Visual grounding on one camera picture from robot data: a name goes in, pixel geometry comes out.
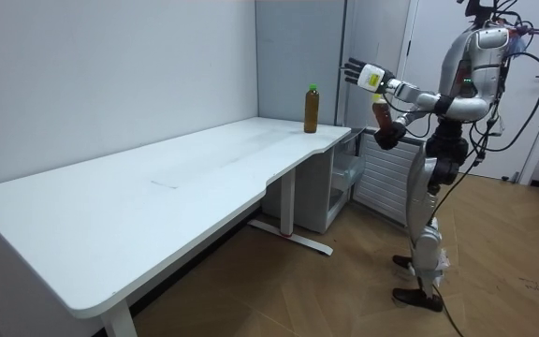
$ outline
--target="wooden floor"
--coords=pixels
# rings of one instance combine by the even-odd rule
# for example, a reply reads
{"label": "wooden floor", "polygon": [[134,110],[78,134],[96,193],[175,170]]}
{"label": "wooden floor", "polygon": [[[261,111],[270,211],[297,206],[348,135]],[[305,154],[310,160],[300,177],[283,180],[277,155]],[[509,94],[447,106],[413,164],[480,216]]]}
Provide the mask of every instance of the wooden floor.
{"label": "wooden floor", "polygon": [[[438,217],[465,336],[539,337],[539,189],[468,177]],[[348,205],[326,235],[299,234],[333,256],[245,227],[135,318],[138,336],[456,336],[444,314],[392,302],[416,286],[390,262],[404,232]]]}

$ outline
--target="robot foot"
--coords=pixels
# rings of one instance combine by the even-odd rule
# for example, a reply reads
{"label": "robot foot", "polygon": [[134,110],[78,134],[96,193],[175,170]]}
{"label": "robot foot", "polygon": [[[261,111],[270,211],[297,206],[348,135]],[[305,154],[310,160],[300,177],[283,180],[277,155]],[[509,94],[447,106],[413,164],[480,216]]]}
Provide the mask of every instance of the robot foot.
{"label": "robot foot", "polygon": [[393,256],[392,262],[394,262],[399,267],[409,269],[409,265],[413,263],[413,260],[407,256]]}
{"label": "robot foot", "polygon": [[443,302],[440,296],[433,295],[431,299],[428,299],[426,293],[421,289],[395,288],[392,290],[392,298],[398,302],[426,308],[436,313],[440,313],[443,310]]}

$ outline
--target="robot leg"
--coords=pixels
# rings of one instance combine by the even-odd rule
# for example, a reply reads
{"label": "robot leg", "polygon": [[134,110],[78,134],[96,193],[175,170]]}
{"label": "robot leg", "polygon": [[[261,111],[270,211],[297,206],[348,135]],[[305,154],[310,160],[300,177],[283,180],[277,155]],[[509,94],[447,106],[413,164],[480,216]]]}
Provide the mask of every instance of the robot leg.
{"label": "robot leg", "polygon": [[411,257],[394,256],[393,261],[417,276],[419,289],[394,289],[392,297],[405,304],[435,312],[443,310],[442,299],[433,294],[434,281],[443,276],[438,222],[431,218],[439,186],[431,181],[436,158],[426,158],[425,144],[415,157],[407,182],[407,229]]}

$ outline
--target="bottle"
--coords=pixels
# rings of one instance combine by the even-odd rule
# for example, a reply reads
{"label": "bottle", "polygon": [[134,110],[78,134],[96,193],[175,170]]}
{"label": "bottle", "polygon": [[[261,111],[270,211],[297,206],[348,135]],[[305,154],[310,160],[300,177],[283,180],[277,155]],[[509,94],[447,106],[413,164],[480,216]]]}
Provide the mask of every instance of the bottle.
{"label": "bottle", "polygon": [[371,105],[375,119],[380,125],[380,130],[388,130],[392,127],[392,116],[390,115],[390,107],[385,99],[380,95],[373,96],[373,104]]}
{"label": "bottle", "polygon": [[317,117],[319,115],[319,93],[317,85],[310,84],[309,91],[305,96],[305,133],[315,133],[317,131]]}

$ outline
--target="desk leg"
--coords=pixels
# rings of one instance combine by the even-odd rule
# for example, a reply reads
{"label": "desk leg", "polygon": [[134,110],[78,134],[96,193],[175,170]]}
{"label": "desk leg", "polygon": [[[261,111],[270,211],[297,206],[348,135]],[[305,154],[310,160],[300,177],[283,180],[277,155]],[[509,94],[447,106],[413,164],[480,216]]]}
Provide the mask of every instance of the desk leg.
{"label": "desk leg", "polygon": [[101,320],[103,320],[108,337],[137,337],[126,300],[119,302],[102,314]]}
{"label": "desk leg", "polygon": [[323,243],[305,239],[293,234],[295,222],[295,169],[289,170],[282,176],[282,195],[280,200],[280,229],[258,220],[249,221],[249,225],[263,229],[269,233],[280,235],[292,242],[300,243],[318,251],[321,254],[331,256],[334,250]]}
{"label": "desk leg", "polygon": [[280,232],[290,238],[295,230],[295,180],[296,168],[289,170],[282,178],[282,195],[280,198]]}

